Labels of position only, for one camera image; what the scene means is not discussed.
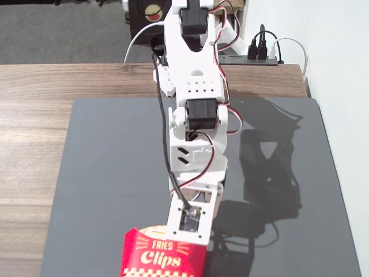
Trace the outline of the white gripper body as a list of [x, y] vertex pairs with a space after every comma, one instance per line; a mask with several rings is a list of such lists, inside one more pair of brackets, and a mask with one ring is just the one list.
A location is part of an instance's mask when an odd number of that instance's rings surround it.
[[181, 191], [198, 182], [223, 181], [228, 160], [224, 156], [226, 135], [191, 135], [190, 138], [169, 136], [170, 172]]

